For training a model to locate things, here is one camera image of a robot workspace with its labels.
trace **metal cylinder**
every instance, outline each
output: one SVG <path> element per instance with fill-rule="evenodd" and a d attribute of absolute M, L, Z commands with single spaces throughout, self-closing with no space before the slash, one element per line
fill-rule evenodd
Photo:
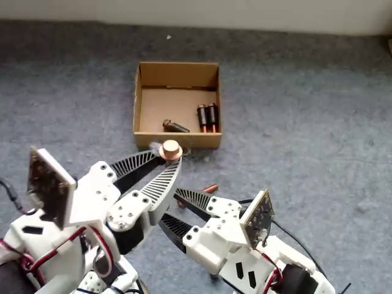
<path fill-rule="evenodd" d="M 216 133 L 219 123 L 218 106 L 215 103 L 210 103 L 206 108 L 206 112 L 208 125 L 212 127 L 213 133 Z"/>
<path fill-rule="evenodd" d="M 166 132 L 173 132 L 173 133 L 189 133 L 189 129 L 186 127 L 181 126 L 175 122 L 172 122 L 170 119 L 165 119 L 162 123 Z"/>
<path fill-rule="evenodd" d="M 217 184 L 213 184 L 213 185 L 203 189 L 204 192 L 210 193 L 210 194 L 214 193 L 217 190 L 218 190 L 218 185 Z"/>
<path fill-rule="evenodd" d="M 206 105 L 201 104 L 197 107 L 198 124 L 203 133 L 207 133 L 207 113 Z"/>

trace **cardboard box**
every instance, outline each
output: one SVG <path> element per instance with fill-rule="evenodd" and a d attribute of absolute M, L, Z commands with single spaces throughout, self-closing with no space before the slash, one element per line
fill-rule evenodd
<path fill-rule="evenodd" d="M 188 148 L 218 148 L 222 138 L 219 67 L 216 63 L 141 62 L 135 78 L 134 136 L 138 147 L 173 139 Z M 197 106 L 216 103 L 219 128 L 203 133 Z M 164 132 L 170 119 L 189 133 Z"/>

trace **black wire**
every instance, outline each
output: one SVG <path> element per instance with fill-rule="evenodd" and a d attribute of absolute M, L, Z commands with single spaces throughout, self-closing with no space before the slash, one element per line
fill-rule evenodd
<path fill-rule="evenodd" d="M 340 292 L 340 294 L 344 294 L 351 286 L 351 283 L 348 283 L 347 286 L 343 289 L 343 291 Z"/>
<path fill-rule="evenodd" d="M 13 187 L 13 185 L 11 185 L 11 183 L 9 183 L 6 179 L 4 178 L 0 178 L 0 185 L 3 186 L 3 188 L 6 190 L 8 198 L 10 199 L 10 201 L 15 205 L 16 209 L 21 212 L 24 215 L 27 216 L 31 216 L 34 213 L 36 213 L 36 210 L 30 211 L 30 212 L 26 212 L 23 209 L 22 204 L 20 203 L 19 199 L 18 199 L 18 193 L 16 192 L 15 188 Z"/>
<path fill-rule="evenodd" d="M 143 292 L 141 292 L 140 290 L 137 289 L 129 289 L 127 292 L 125 293 L 137 293 L 137 294 L 142 294 Z"/>
<path fill-rule="evenodd" d="M 112 290 L 116 291 L 118 294 L 124 294 L 123 291 L 121 291 L 119 288 L 115 287 L 115 286 L 109 286 L 109 288 L 111 288 Z"/>
<path fill-rule="evenodd" d="M 76 291 L 80 291 L 80 292 L 87 293 L 87 294 L 96 294 L 93 291 L 85 290 L 85 289 L 82 289 L 82 288 L 77 288 Z"/>
<path fill-rule="evenodd" d="M 252 202 L 253 199 L 245 199 L 245 200 L 239 200 L 238 203 L 239 204 L 246 204 L 246 203 L 250 203 Z M 322 269 L 322 267 L 320 266 L 320 264 L 317 262 L 317 260 L 313 257 L 313 255 L 311 254 L 310 250 L 304 245 L 304 243 L 301 242 L 301 240 L 295 236 L 292 232 L 290 232 L 289 230 L 287 230 L 286 228 L 284 228 L 280 223 L 278 223 L 276 220 L 272 220 L 272 223 L 274 223 L 278 228 L 280 228 L 283 232 L 285 232 L 286 234 L 288 234 L 288 236 L 290 236 L 294 241 L 296 241 L 304 250 L 305 252 L 308 254 L 308 256 L 311 258 L 311 260 L 314 262 L 314 264 L 316 265 L 317 269 L 319 272 L 321 272 L 325 277 L 326 274 L 324 272 L 324 270 Z"/>
<path fill-rule="evenodd" d="M 143 291 L 143 287 L 141 286 L 141 283 L 140 283 L 140 281 L 139 281 L 139 279 L 137 279 L 136 280 L 136 284 L 137 284 L 137 287 L 140 289 L 140 294 L 145 294 L 145 292 Z"/>

